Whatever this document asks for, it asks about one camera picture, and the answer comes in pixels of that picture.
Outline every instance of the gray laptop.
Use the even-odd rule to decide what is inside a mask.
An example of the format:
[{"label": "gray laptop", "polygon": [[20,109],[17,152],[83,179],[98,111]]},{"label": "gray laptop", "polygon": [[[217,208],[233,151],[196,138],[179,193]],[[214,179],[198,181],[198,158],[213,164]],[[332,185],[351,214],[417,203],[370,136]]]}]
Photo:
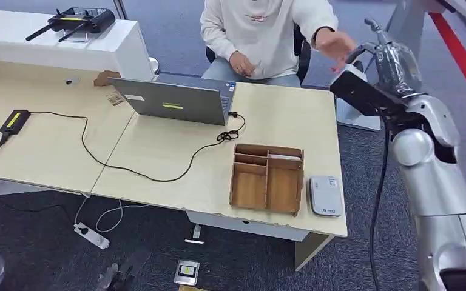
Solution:
[{"label": "gray laptop", "polygon": [[108,78],[138,114],[226,125],[236,83],[160,75],[156,82]]}]

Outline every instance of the floor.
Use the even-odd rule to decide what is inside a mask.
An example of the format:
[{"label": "floor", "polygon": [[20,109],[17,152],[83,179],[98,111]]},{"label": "floor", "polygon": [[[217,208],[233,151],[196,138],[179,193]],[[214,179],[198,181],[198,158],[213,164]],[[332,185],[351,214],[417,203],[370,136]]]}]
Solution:
[{"label": "floor", "polygon": [[[340,28],[357,41],[374,36],[365,17],[385,23],[390,1],[332,0]],[[124,0],[130,19],[139,21],[149,53],[165,72],[202,74],[208,66],[199,35],[201,1]],[[64,7],[112,8],[110,1],[64,1]],[[34,0],[26,4],[0,0],[0,9],[52,13],[57,4]],[[445,17],[466,47],[466,29],[456,14]],[[461,167],[466,177],[466,80],[427,17],[420,68],[427,92],[450,108],[462,136]],[[306,85],[326,85],[331,62],[314,53]],[[247,233],[205,228],[206,244],[189,246],[184,213],[146,207],[126,211],[122,224],[110,232],[111,246],[98,251],[72,232],[61,213],[13,213],[0,206],[0,253],[7,262],[2,290],[88,290],[112,262],[123,262],[137,250],[151,256],[133,290],[177,290],[172,282],[178,259],[203,264],[198,287],[213,290],[368,290],[373,288],[368,259],[368,224],[381,167],[382,133],[339,127],[349,237],[328,244],[300,272],[293,272],[289,241]],[[416,239],[404,186],[390,160],[376,239],[376,263],[382,290],[417,289]],[[11,195],[9,201],[28,207],[66,203],[75,213],[81,197],[56,192]],[[81,221],[93,225],[101,212],[117,202],[92,198]],[[103,223],[113,224],[111,215]]]}]

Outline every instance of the desk leg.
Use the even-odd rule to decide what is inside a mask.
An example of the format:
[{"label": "desk leg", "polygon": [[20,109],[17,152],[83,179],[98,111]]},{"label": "desk leg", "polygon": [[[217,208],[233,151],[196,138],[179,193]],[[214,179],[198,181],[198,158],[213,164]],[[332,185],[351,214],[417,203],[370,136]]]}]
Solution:
[{"label": "desk leg", "polygon": [[322,250],[334,236],[310,232],[303,241],[295,242],[295,271],[299,271],[319,250]]}]

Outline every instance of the white power strip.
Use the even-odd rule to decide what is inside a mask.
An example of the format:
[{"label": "white power strip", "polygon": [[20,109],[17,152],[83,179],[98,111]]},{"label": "white power strip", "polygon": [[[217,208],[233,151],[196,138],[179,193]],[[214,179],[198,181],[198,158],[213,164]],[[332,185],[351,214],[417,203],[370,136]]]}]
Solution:
[{"label": "white power strip", "polygon": [[84,237],[92,244],[99,247],[101,250],[107,249],[110,246],[110,241],[104,236],[96,233],[90,227],[87,227],[83,223],[74,224],[74,232]]}]

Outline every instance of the desk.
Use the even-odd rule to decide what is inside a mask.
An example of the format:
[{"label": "desk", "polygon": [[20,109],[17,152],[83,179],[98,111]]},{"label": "desk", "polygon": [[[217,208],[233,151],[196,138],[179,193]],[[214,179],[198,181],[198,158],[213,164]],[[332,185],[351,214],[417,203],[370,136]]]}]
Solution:
[{"label": "desk", "polygon": [[[334,236],[347,236],[345,215],[324,218],[313,214],[305,188],[296,217],[231,207],[233,147],[238,142],[303,149],[305,179],[335,176],[342,189],[333,95],[245,83],[238,83],[236,90],[232,111],[246,118],[239,139],[199,153],[188,174],[175,182],[152,182],[105,168],[92,194],[184,210],[192,222],[296,240],[295,269],[299,270]],[[227,128],[240,125],[240,118],[230,118]],[[153,178],[174,178],[185,170],[196,149],[215,142],[223,130],[134,113],[108,163]]]},{"label": "desk", "polygon": [[[98,72],[0,62],[0,127],[14,109],[53,111],[89,118],[85,142],[101,161],[112,153],[132,109],[112,106],[113,88],[94,87]],[[67,85],[67,78],[79,83]],[[83,149],[84,121],[32,115],[0,150],[0,180],[89,193],[103,166]]]}]

